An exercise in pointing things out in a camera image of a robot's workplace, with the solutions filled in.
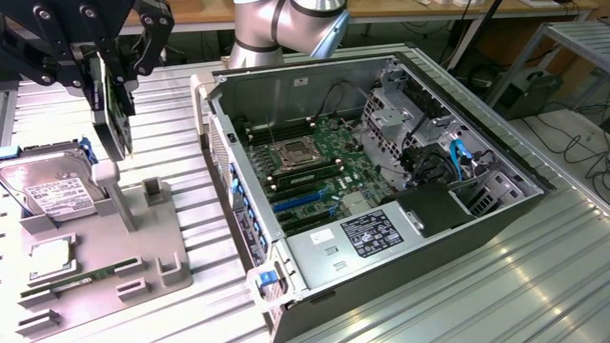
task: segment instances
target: wooden desk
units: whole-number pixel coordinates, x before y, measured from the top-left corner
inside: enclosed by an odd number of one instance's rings
[[[492,6],[492,0],[484,5],[472,6],[468,19],[477,19],[485,15]],[[593,0],[577,0],[581,15],[598,8]],[[234,29],[235,11],[233,0],[170,0],[175,17],[174,32],[183,31],[214,31]],[[397,21],[434,21],[457,20],[462,17],[465,8],[457,5],[441,5],[431,2],[425,6],[417,0],[350,0],[349,10],[351,23],[367,24]],[[534,8],[520,0],[505,0],[496,13],[497,18],[521,16],[561,16],[565,8],[544,7]],[[139,18],[135,13],[128,17],[123,34],[135,34],[134,26],[139,26]]]

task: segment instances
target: blue latch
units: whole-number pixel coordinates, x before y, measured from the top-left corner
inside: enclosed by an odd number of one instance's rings
[[[458,152],[461,156],[466,156],[469,159],[473,158],[472,153],[466,149],[465,142],[461,139],[454,139],[449,145],[449,154],[452,155],[452,162],[454,162],[456,169],[458,170],[460,181],[462,181],[462,166],[460,165]]]
[[[270,284],[274,284],[277,282],[278,273],[275,273],[275,270],[259,274],[259,288],[263,288],[265,286],[269,286]]]

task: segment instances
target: rack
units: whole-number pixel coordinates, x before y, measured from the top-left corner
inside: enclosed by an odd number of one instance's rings
[[[485,102],[494,106],[518,71],[522,70],[532,54],[536,52],[544,38],[553,39],[562,47],[570,49],[584,59],[590,61],[606,74],[610,74],[610,25],[604,21],[584,21],[568,23],[545,23],[534,33],[530,42],[518,55],[509,73],[500,83],[493,87]],[[540,66],[546,67],[556,57],[560,49],[556,49],[541,61]],[[601,77],[598,82],[585,91],[582,98],[578,100],[578,106],[600,87],[608,77]]]

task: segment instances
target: power supply label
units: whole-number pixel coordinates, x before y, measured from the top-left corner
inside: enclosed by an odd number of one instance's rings
[[[381,209],[342,223],[342,228],[358,255],[365,258],[405,241]]]

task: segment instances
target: desk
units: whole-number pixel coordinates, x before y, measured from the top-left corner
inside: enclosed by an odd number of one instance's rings
[[[174,32],[215,31],[235,29],[235,11],[233,0],[169,0],[173,6],[175,27]],[[465,15],[474,19],[466,31],[462,43],[458,46],[449,68],[453,68],[461,59],[466,46],[481,26],[493,0],[484,5],[472,6]],[[589,17],[598,4],[593,0],[577,0],[580,7],[578,20]],[[441,5],[434,1],[425,6],[415,0],[350,0],[350,23],[373,24],[399,21],[448,21],[462,18],[465,8],[457,5]],[[534,16],[564,16],[565,7],[536,8],[520,0],[505,0],[496,12],[494,18],[520,18]],[[131,13],[122,34],[141,34],[142,26],[137,13]]]

